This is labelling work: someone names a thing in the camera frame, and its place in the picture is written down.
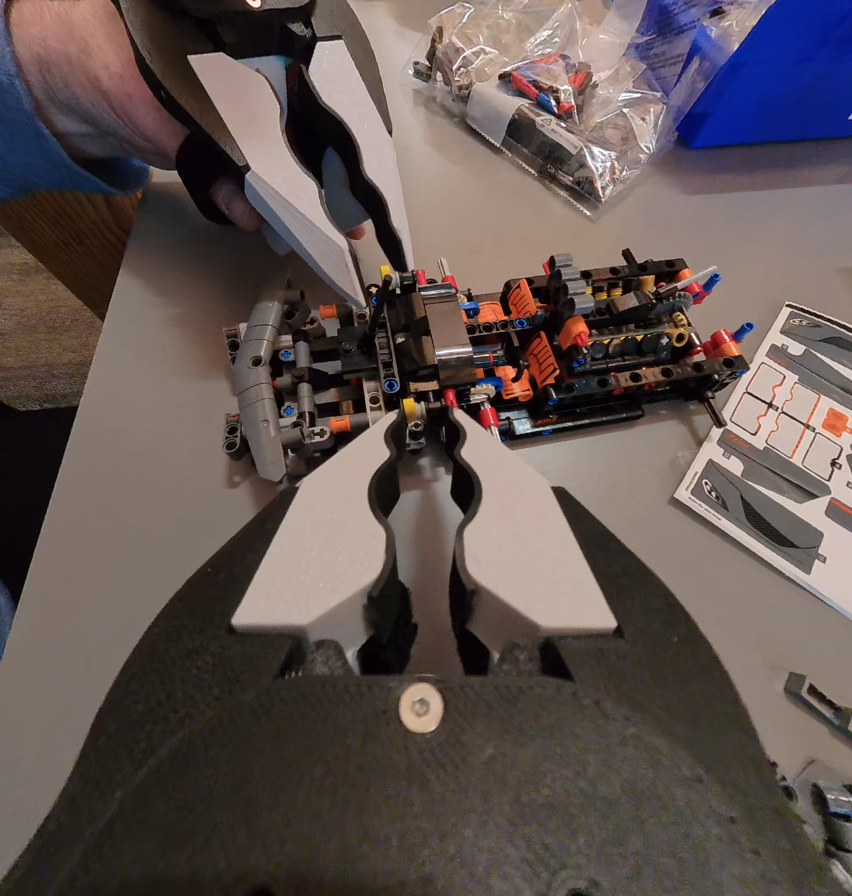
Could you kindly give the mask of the lego sticker sheet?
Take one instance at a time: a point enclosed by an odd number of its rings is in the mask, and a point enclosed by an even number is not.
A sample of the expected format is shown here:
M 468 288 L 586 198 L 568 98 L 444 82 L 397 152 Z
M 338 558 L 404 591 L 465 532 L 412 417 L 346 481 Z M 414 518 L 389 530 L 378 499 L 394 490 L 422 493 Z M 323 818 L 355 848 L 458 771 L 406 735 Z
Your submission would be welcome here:
M 852 620 L 852 324 L 788 302 L 675 498 Z

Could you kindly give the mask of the person's left hand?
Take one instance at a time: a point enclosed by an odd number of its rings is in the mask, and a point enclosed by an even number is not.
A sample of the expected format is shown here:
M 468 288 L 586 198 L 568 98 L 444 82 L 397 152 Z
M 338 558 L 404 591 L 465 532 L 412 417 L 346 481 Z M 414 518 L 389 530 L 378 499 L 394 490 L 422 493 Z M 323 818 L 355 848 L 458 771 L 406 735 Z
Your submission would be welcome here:
M 189 132 L 152 95 L 112 2 L 5 3 L 35 113 L 74 162 L 127 157 L 176 168 Z

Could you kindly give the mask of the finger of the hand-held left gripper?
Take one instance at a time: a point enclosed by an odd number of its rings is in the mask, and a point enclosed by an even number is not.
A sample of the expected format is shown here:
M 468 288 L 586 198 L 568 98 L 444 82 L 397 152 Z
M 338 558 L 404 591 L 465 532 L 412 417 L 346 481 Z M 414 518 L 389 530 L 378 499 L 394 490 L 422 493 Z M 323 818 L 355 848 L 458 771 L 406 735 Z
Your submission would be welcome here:
M 412 243 L 393 138 L 342 39 L 317 44 L 308 76 L 339 123 L 336 149 L 353 196 L 365 208 L 387 261 L 409 271 Z
M 354 306 L 365 308 L 349 241 L 329 216 L 322 188 L 299 163 L 286 136 L 284 59 L 190 55 L 188 60 L 250 167 L 244 192 L 252 206 L 324 282 Z

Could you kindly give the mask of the person's left forearm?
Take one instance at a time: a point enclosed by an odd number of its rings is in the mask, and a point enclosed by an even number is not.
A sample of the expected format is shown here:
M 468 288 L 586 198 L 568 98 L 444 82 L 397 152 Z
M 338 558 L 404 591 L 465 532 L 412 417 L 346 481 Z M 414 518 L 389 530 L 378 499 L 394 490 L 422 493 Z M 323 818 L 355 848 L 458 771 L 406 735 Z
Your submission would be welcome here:
M 74 162 L 35 113 L 22 81 L 0 1 L 0 203 L 41 191 L 125 196 L 148 181 L 148 167 L 127 157 Z

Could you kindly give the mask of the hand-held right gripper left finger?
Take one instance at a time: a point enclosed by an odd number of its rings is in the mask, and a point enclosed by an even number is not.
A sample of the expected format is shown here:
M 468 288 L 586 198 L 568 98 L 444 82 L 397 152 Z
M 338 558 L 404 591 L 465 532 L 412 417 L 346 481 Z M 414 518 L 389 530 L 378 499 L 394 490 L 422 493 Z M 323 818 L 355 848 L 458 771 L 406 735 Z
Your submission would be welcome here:
M 292 491 L 231 619 L 236 631 L 333 641 L 359 670 L 405 669 L 405 586 L 388 522 L 404 452 L 397 411 Z

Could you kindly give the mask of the lego car chassis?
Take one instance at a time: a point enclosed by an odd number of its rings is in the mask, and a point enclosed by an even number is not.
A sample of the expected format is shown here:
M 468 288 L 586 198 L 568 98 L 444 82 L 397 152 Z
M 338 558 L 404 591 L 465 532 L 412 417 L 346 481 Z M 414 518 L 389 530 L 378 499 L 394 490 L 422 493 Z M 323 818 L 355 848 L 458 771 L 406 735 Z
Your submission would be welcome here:
M 682 259 L 582 270 L 557 253 L 499 292 L 383 266 L 366 304 L 311 306 L 289 276 L 249 319 L 226 327 L 230 387 L 222 450 L 258 476 L 300 479 L 399 412 L 406 449 L 445 436 L 459 409 L 501 441 L 627 423 L 684 401 L 724 419 L 715 396 L 748 370 L 746 322 L 703 338 L 690 319 L 721 279 Z

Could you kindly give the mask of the pile of mixed lego pieces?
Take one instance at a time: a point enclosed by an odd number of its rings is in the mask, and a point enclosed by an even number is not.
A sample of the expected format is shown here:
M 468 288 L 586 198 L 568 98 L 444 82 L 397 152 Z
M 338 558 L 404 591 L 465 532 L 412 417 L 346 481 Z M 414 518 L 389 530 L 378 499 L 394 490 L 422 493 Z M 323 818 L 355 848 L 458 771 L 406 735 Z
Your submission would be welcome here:
M 789 674 L 783 691 L 852 745 L 852 708 L 832 700 L 800 673 Z M 852 894 L 852 781 L 813 760 L 794 778 L 780 776 L 778 782 L 838 882 Z

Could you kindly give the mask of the blue plastic bin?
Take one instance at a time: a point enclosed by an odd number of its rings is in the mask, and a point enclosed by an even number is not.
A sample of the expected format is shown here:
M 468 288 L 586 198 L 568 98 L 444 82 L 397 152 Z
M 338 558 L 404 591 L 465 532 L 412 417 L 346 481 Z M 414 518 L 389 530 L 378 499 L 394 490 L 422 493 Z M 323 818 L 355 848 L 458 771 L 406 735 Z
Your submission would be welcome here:
M 668 110 L 693 149 L 852 137 L 852 1 L 750 2 L 711 19 Z

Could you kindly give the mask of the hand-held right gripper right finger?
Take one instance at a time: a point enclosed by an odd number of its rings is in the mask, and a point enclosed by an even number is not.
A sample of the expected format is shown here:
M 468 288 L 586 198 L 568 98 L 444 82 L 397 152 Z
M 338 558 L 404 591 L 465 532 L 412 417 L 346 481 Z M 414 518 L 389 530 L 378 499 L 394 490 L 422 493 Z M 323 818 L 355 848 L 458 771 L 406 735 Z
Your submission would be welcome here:
M 447 413 L 451 496 L 463 512 L 449 583 L 463 666 L 512 642 L 608 635 L 617 621 L 550 483 L 462 410 Z

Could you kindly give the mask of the clear bag of lego pieces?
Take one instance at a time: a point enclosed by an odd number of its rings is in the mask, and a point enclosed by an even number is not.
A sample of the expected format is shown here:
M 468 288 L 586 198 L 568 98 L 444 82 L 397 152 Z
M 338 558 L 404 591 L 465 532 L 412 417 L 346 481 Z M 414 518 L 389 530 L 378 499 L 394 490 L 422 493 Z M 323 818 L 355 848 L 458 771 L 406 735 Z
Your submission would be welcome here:
M 655 154 L 664 95 L 629 46 L 644 2 L 454 2 L 408 76 L 447 113 L 593 215 Z

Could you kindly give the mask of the wooden post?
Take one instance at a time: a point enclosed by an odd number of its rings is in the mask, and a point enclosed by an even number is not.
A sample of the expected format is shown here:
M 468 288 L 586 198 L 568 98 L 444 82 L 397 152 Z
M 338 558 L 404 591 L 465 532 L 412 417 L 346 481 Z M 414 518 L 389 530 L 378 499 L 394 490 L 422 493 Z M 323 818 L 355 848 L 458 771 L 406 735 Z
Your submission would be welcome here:
M 0 204 L 0 225 L 104 320 L 142 196 L 37 193 Z

